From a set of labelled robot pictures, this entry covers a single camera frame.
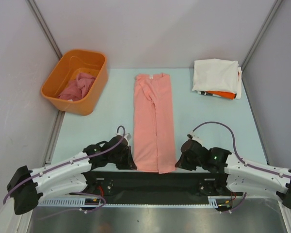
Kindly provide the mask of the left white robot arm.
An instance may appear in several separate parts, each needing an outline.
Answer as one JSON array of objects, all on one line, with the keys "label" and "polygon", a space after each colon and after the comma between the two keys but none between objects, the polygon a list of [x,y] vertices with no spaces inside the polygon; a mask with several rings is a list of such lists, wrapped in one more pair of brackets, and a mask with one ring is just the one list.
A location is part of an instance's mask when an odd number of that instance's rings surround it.
[{"label": "left white robot arm", "polygon": [[106,141],[91,144],[71,159],[53,166],[29,170],[18,168],[7,185],[14,201],[14,213],[25,214],[46,199],[70,193],[101,194],[101,185],[92,172],[108,163],[119,170],[136,170],[131,147],[120,144],[115,148]]}]

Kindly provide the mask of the orange plastic basket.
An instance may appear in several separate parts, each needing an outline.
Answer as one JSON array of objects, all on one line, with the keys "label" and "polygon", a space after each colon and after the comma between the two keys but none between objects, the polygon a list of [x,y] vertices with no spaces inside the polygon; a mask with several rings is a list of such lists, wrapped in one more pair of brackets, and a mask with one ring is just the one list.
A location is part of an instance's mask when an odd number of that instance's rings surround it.
[{"label": "orange plastic basket", "polygon": [[[59,94],[68,87],[79,73],[95,77],[88,94],[78,101],[59,99]],[[97,51],[74,49],[60,59],[41,87],[42,96],[58,110],[82,116],[93,112],[108,80],[107,58]]]}]

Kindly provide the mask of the dark pink t-shirt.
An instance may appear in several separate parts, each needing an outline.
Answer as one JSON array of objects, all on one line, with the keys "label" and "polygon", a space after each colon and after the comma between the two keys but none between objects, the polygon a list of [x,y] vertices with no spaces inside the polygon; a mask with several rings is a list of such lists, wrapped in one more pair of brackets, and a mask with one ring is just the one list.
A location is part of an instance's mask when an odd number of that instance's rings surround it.
[{"label": "dark pink t-shirt", "polygon": [[68,82],[67,88],[59,94],[58,98],[67,101],[79,101],[88,94],[95,80],[95,76],[80,72],[74,80]]}]

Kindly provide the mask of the light pink t-shirt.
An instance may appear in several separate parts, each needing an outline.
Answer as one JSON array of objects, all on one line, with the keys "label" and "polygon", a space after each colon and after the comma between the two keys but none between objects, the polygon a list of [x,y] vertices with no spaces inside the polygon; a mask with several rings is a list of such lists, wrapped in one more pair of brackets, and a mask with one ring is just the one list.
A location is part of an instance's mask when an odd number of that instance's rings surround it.
[{"label": "light pink t-shirt", "polygon": [[139,171],[174,171],[176,148],[170,76],[138,74],[134,83],[133,160]]}]

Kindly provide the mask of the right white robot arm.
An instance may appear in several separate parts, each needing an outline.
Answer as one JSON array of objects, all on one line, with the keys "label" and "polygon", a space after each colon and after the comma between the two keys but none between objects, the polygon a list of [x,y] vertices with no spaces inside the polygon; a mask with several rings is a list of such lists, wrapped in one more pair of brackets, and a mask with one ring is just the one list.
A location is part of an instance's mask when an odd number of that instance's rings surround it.
[{"label": "right white robot arm", "polygon": [[206,149],[199,143],[181,147],[176,167],[196,170],[201,167],[212,174],[226,174],[214,182],[214,190],[225,195],[228,191],[273,198],[291,209],[291,169],[242,160],[222,148]]}]

